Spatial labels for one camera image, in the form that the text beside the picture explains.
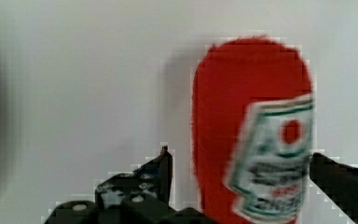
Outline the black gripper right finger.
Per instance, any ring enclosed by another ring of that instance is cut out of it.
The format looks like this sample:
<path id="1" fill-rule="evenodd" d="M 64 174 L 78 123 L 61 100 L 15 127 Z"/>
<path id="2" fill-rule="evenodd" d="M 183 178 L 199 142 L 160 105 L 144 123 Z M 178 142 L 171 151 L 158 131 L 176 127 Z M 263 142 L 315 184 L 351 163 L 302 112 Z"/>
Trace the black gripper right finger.
<path id="1" fill-rule="evenodd" d="M 310 158 L 310 180 L 358 224 L 358 168 L 314 153 Z"/>

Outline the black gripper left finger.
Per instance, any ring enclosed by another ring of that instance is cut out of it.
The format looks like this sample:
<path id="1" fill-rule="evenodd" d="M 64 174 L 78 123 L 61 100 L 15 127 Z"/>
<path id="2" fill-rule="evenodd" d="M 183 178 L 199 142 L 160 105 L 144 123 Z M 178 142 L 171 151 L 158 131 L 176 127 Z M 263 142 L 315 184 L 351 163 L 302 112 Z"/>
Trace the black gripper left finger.
<path id="1" fill-rule="evenodd" d="M 92 202 L 56 206 L 45 224 L 218 224 L 194 208 L 171 208 L 171 186 L 172 155 L 164 146 L 155 159 L 99 184 Z"/>

